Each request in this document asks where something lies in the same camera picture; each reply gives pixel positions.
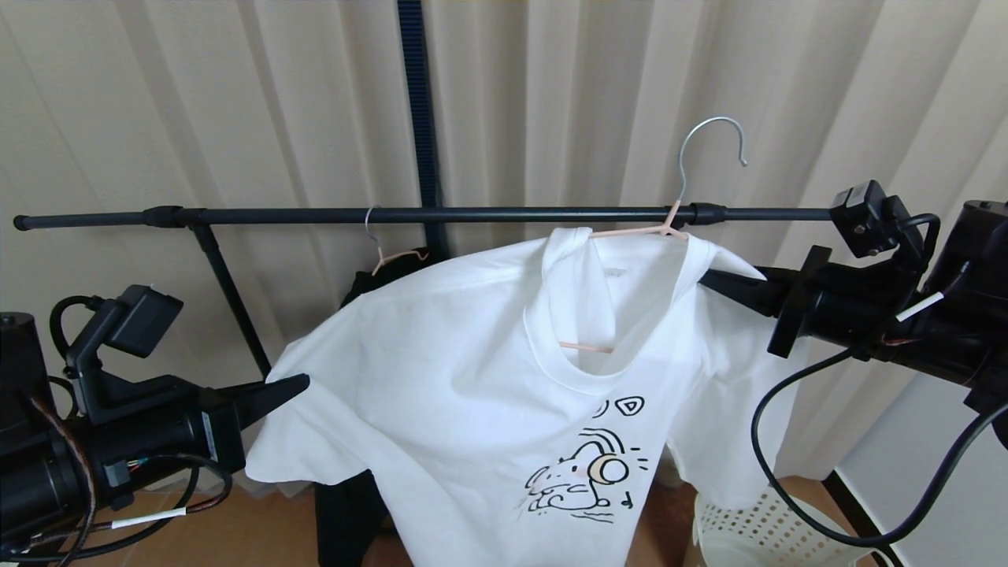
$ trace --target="black metal rod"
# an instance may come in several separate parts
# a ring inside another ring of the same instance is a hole
[[[215,224],[361,224],[368,209],[182,209],[93,215],[18,216],[20,230],[83,226],[148,225],[185,227]],[[667,207],[456,207],[385,209],[371,212],[369,223],[508,223],[508,222],[661,222]],[[171,219],[164,223],[164,215]],[[723,221],[828,221],[829,209],[728,208],[695,203],[675,215],[677,224],[706,225]]]
[[[255,359],[262,379],[265,380],[272,366],[266,356],[265,349],[262,348],[262,342],[259,341],[259,334],[256,333],[255,325],[252,324],[252,318],[249,317],[249,312],[245,309],[245,302],[242,301],[238,287],[235,286],[235,280],[231,277],[231,270],[228,269],[228,263],[224,259],[224,254],[221,253],[217,237],[214,236],[214,229],[209,225],[199,224],[194,225],[192,229],[193,233],[196,234],[197,241],[200,242],[200,247],[207,254],[207,260],[210,261],[210,267],[214,270],[214,276],[217,277],[217,282],[221,286],[221,291],[224,292],[224,298],[228,300],[228,307],[231,308],[231,313],[235,316],[235,321],[238,322],[238,328],[241,329],[242,336],[245,337],[245,344],[252,351],[252,358]]]

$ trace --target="pink hanger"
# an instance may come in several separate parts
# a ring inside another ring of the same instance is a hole
[[[402,256],[408,256],[412,254],[415,255],[417,258],[420,258],[420,261],[427,259],[427,256],[429,254],[421,254],[417,250],[407,250],[405,252],[399,252],[398,254],[392,254],[391,256],[386,256],[381,251],[381,243],[378,242],[378,237],[375,236],[374,234],[371,234],[371,227],[368,226],[368,220],[371,219],[371,211],[374,211],[379,207],[381,207],[381,205],[375,205],[374,207],[371,207],[370,209],[368,209],[367,214],[364,215],[364,232],[366,232],[368,238],[374,240],[375,245],[378,246],[378,265],[376,265],[374,270],[371,271],[371,275],[377,274],[378,270],[381,269],[381,266],[387,264],[388,262],[394,260],[395,258],[401,258]]]
[[[735,129],[739,132],[739,162],[742,163],[743,167],[749,165],[749,162],[746,161],[745,158],[746,134],[742,130],[742,124],[739,124],[737,120],[735,120],[734,118],[729,118],[728,116],[715,116],[713,118],[708,118],[707,120],[704,120],[700,124],[694,126],[694,129],[689,130],[689,133],[686,134],[686,137],[682,139],[682,144],[679,146],[679,179],[681,180],[681,183],[679,184],[679,197],[675,200],[675,203],[672,203],[672,208],[669,209],[668,215],[665,217],[665,221],[658,226],[646,226],[643,228],[627,228],[622,230],[606,230],[603,232],[596,232],[595,234],[592,235],[592,238],[606,238],[609,236],[620,236],[623,234],[651,234],[651,233],[661,234],[662,236],[671,235],[675,236],[676,238],[681,238],[683,240],[688,238],[686,233],[679,232],[678,230],[672,228],[672,221],[675,219],[675,213],[679,211],[679,205],[682,204],[682,198],[686,194],[686,169],[685,166],[682,164],[682,156],[685,153],[686,144],[689,143],[689,138],[691,138],[692,135],[696,134],[698,130],[700,130],[701,128],[707,126],[712,122],[718,122],[721,120],[724,120],[725,122],[730,122],[733,126],[735,126]],[[613,349],[611,348],[583,345],[578,343],[568,343],[563,341],[560,341],[560,346],[563,348],[576,348],[578,350],[586,350],[589,352],[610,353],[613,351]]]

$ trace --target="laundry basket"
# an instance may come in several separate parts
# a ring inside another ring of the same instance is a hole
[[[820,511],[793,499],[820,524],[845,533]],[[769,488],[748,509],[724,509],[699,494],[692,540],[700,553],[687,554],[683,567],[853,567],[857,560],[874,551],[848,546],[820,534]],[[879,555],[892,565],[888,557]]]

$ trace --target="metal hook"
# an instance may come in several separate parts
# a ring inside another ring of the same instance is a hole
[[[739,132],[739,161],[742,163],[743,167],[745,167],[746,165],[749,164],[749,162],[746,161],[746,158],[745,158],[745,155],[744,155],[745,151],[746,151],[746,133],[742,130],[742,124],[739,124],[737,120],[735,120],[734,118],[729,118],[728,116],[715,116],[714,118],[708,118],[707,120],[705,120],[705,121],[701,122],[700,124],[697,124],[696,126],[694,126],[694,129],[689,130],[689,133],[686,134],[686,137],[682,140],[682,145],[679,146],[679,179],[682,182],[680,184],[681,185],[681,189],[679,189],[679,199],[678,199],[679,201],[682,201],[682,198],[685,197],[685,195],[686,195],[686,168],[682,164],[682,154],[685,153],[686,144],[689,143],[689,138],[691,138],[692,135],[696,134],[698,130],[700,130],[704,126],[707,126],[711,122],[717,122],[719,120],[724,120],[725,122],[731,122],[732,125],[735,126],[735,129],[738,130],[738,132]]]
[[[381,205],[372,205],[371,208],[368,209],[368,212],[364,214],[364,232],[367,233],[368,238],[370,238],[370,239],[372,239],[372,240],[375,241],[375,246],[378,246],[379,250],[381,249],[381,242],[378,241],[378,237],[377,236],[375,236],[374,234],[371,234],[371,227],[368,226],[368,220],[371,219],[371,211],[374,211],[375,209],[380,209],[380,208],[381,208]]]

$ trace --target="curtain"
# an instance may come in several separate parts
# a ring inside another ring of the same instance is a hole
[[[948,229],[963,201],[1008,198],[1000,0],[430,0],[423,9],[448,206],[670,204],[679,142],[714,115],[746,128],[750,165],[735,160],[728,125],[705,129],[686,155],[687,203],[826,207],[876,179]],[[418,201],[391,0],[0,1],[0,304],[44,318],[65,296],[115,296],[134,282],[184,301],[150,358],[107,354],[115,373],[210,386],[257,377],[184,230],[19,233],[10,217]],[[449,235],[468,253],[549,228],[464,225]],[[377,260],[357,225],[216,230],[273,360]],[[689,230],[756,264],[797,267],[812,243],[854,262],[829,223]],[[376,233],[387,251],[422,244],[414,226]],[[80,317],[69,314],[68,327]],[[48,367],[59,368],[43,339]],[[835,350],[817,345],[813,357]],[[825,476],[909,375],[857,362],[806,380],[779,472]]]

